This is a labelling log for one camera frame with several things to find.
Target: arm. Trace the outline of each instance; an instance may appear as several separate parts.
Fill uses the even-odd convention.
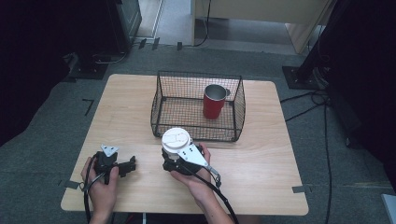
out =
[[[91,158],[87,159],[87,161],[85,162],[85,166],[81,171],[81,176],[83,180],[85,180],[86,178],[88,164],[90,163],[90,160]],[[89,194],[93,206],[93,216],[90,223],[107,223],[107,220],[110,217],[117,200],[118,175],[119,167],[115,166],[113,167],[113,169],[111,169],[108,185],[98,180],[91,186]],[[92,182],[95,177],[96,172],[91,169],[88,182]]]
[[[200,144],[200,146],[203,149],[205,160],[210,164],[209,150],[207,150],[207,147],[203,144]],[[211,181],[210,173],[207,170],[201,169],[197,174],[206,181]],[[221,207],[213,190],[210,189],[204,182],[197,179],[195,176],[182,175],[177,171],[172,171],[171,176],[189,188],[192,197],[194,197],[195,202],[204,212],[206,220],[209,224],[233,223],[230,217]]]

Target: white lid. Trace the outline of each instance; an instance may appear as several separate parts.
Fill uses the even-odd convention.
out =
[[[177,153],[190,144],[191,138],[186,130],[172,128],[163,134],[163,148],[171,153]]]

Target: black cabinet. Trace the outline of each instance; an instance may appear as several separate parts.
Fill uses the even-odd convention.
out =
[[[303,68],[329,67],[332,104],[396,189],[396,2],[338,1]]]
[[[29,125],[69,67],[67,42],[40,1],[3,1],[0,7],[0,146]]]
[[[138,0],[61,1],[58,17],[82,70],[97,70],[92,55],[128,53],[142,21]]]

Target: wire basket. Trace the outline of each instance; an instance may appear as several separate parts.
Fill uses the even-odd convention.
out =
[[[219,84],[231,92],[217,119],[206,119],[203,114],[205,87],[210,84]],[[194,140],[235,142],[244,126],[245,110],[241,76],[159,71],[151,129],[157,137],[180,127]]]

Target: cable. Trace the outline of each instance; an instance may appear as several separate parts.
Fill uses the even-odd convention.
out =
[[[329,140],[327,136],[327,104],[324,105],[324,138],[325,138],[325,147],[326,147],[326,157],[327,157],[327,169],[329,174],[329,197],[327,201],[327,213],[326,213],[326,221],[325,223],[329,223],[330,218],[330,210],[332,207],[332,167],[330,165],[330,156],[329,156]]]
[[[123,55],[122,55],[122,57],[120,58],[120,59],[118,59],[118,60],[116,60],[116,61],[111,61],[111,62],[95,62],[95,63],[99,63],[99,64],[112,64],[112,63],[119,63],[120,61],[122,61],[124,58],[125,58],[125,56],[126,56],[126,52],[124,52],[123,53]]]
[[[205,43],[205,41],[207,40],[207,38],[209,37],[209,15],[210,15],[210,5],[211,5],[211,3],[212,3],[212,0],[209,0],[209,6],[207,7],[207,16],[206,16],[206,36],[205,36],[205,39],[200,43],[200,44],[197,44],[197,45],[194,45],[194,47],[199,47],[199,46],[201,46],[202,44],[204,44]]]
[[[323,25],[320,26],[319,35],[318,35],[318,55],[319,55],[319,58],[323,62],[328,63],[330,61],[330,56],[329,55],[321,55],[320,54],[320,38],[321,38],[321,30],[322,30],[322,28],[323,28]]]
[[[113,215],[111,216],[111,224],[113,224],[114,223],[114,218],[116,217],[116,213],[115,212],[113,212]]]
[[[310,92],[306,92],[306,93],[301,94],[301,95],[296,95],[296,96],[292,96],[292,97],[290,97],[290,98],[281,100],[280,103],[282,104],[282,103],[285,103],[285,102],[287,102],[287,101],[289,101],[289,100],[294,100],[294,99],[298,99],[298,98],[301,98],[301,97],[310,95],[310,96],[311,96],[311,101],[315,104],[314,106],[308,108],[307,110],[305,110],[305,111],[303,111],[303,112],[301,112],[301,113],[299,113],[299,114],[297,114],[297,115],[294,115],[294,116],[292,116],[291,118],[285,119],[285,122],[287,122],[287,121],[289,121],[289,120],[292,120],[292,119],[295,119],[295,118],[298,118],[298,117],[300,117],[301,115],[306,114],[307,112],[309,112],[309,111],[311,111],[311,110],[313,110],[313,109],[315,109],[315,108],[317,108],[317,107],[319,107],[319,106],[321,106],[321,105],[325,105],[326,102],[327,102],[327,99],[325,99],[325,98],[323,97],[322,94],[318,94],[318,92],[319,92],[319,91],[310,91]],[[317,102],[314,100],[314,96],[320,96],[320,98],[323,100],[323,102],[317,103]]]
[[[326,75],[329,73],[329,67],[315,67],[314,76],[318,82],[321,83],[324,89],[329,86],[329,82],[326,80]]]
[[[300,114],[294,115],[294,116],[292,116],[292,117],[289,118],[289,119],[285,119],[285,122],[288,122],[288,121],[291,120],[291,119],[295,119],[295,118],[297,118],[297,117],[300,117],[301,115],[308,113],[309,111],[311,111],[311,110],[317,108],[318,106],[321,106],[321,105],[314,105],[314,106],[312,106],[311,108],[305,110],[304,112],[301,112]]]
[[[199,180],[201,180],[202,182],[206,183],[206,185],[212,189],[213,191],[215,191],[219,197],[223,200],[224,205],[227,207],[228,211],[230,212],[232,218],[233,218],[233,222],[235,224],[239,224],[238,222],[238,218],[236,217],[235,212],[233,211],[233,208],[231,207],[230,203],[228,202],[228,199],[226,197],[224,197],[224,195],[221,193],[220,189],[216,188],[212,183],[206,181],[205,179],[203,179],[202,177],[198,176],[198,174],[192,172],[189,168],[185,167],[183,164],[178,163],[179,166],[181,166],[183,169],[185,169],[187,172],[189,172],[190,174],[194,175],[195,177],[197,177]]]
[[[128,218],[125,221],[125,224],[129,224],[132,221],[133,218],[134,218],[134,214],[129,215]]]
[[[204,8],[204,1],[201,1],[201,4],[202,4],[202,8]],[[207,20],[208,20],[208,17],[209,17],[209,13],[210,13],[210,10],[207,12],[207,18],[206,18]],[[203,19],[202,22],[204,23],[207,39],[210,39],[210,37],[209,37],[209,23],[206,25],[205,19]],[[187,48],[203,49],[203,48],[207,48],[209,45],[210,45],[210,43],[208,45],[206,45],[206,46],[203,46],[203,47],[187,46]]]
[[[215,183],[216,183],[216,187],[219,189],[220,186],[221,186],[221,176],[220,176],[220,174],[217,174],[217,176],[215,177],[215,176],[212,174],[212,172],[210,172],[209,169],[207,169],[206,167],[204,167],[204,168],[210,173],[210,175],[212,176],[213,180],[214,180]]]
[[[311,101],[315,104],[314,106],[312,106],[311,108],[307,109],[305,112],[300,113],[296,116],[291,117],[288,120],[291,119],[295,119],[297,117],[299,117],[300,115],[318,107],[321,105],[324,105],[324,138],[325,138],[325,148],[326,148],[326,160],[327,160],[327,169],[328,169],[328,176],[329,176],[329,197],[328,197],[328,201],[327,201],[327,212],[326,212],[326,219],[325,219],[325,224],[329,223],[329,218],[330,218],[330,212],[331,212],[331,208],[332,208],[332,167],[330,164],[330,153],[329,153],[329,139],[328,139],[328,127],[327,127],[327,106],[329,103],[330,98],[324,98],[323,94],[318,94],[318,91],[312,91],[312,92],[307,92],[305,94],[301,94],[301,95],[297,95],[297,96],[293,96],[290,97],[288,99],[282,100],[281,103],[284,103],[288,100],[293,100],[293,99],[297,99],[297,98],[301,98],[303,96],[306,95],[311,95]],[[320,98],[323,100],[323,102],[316,102],[314,100],[314,96],[320,96]]]
[[[91,183],[90,185],[88,185],[88,179],[90,177],[90,170],[93,164],[93,161],[96,159],[97,155],[93,155],[90,163],[88,164],[88,169],[87,169],[87,173],[85,174],[85,180],[84,180],[84,188],[81,189],[84,191],[84,207],[85,207],[85,216],[87,218],[87,222],[90,223],[91,221],[91,211],[90,211],[90,204],[88,202],[88,193],[90,191],[90,188],[92,186],[92,184],[94,182],[96,182],[101,176],[105,175],[105,173],[100,174],[99,176],[97,176]]]

